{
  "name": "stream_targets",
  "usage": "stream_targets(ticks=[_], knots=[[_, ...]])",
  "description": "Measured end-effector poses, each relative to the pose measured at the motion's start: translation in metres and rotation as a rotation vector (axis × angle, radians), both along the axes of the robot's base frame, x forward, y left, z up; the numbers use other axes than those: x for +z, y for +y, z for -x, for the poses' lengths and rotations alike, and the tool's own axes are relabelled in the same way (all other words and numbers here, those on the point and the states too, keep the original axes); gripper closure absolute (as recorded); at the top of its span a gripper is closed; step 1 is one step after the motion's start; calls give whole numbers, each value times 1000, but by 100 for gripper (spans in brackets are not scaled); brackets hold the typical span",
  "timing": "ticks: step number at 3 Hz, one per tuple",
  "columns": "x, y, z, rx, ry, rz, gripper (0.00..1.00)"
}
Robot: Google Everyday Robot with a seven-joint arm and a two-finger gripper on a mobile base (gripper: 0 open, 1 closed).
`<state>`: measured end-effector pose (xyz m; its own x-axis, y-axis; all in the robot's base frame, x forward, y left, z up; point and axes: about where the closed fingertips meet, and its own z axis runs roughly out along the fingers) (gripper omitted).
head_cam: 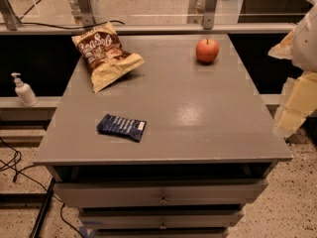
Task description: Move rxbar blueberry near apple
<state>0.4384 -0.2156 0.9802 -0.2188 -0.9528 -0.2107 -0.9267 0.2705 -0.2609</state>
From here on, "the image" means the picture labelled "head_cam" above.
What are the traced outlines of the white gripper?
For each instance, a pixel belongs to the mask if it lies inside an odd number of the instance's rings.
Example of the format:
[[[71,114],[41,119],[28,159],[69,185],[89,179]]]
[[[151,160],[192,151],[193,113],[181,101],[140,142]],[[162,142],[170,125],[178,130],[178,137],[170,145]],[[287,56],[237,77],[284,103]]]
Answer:
[[[283,85],[272,132],[288,138],[317,110],[317,4],[268,55],[279,60],[292,59],[295,66],[313,71],[304,71],[296,79],[289,77]]]

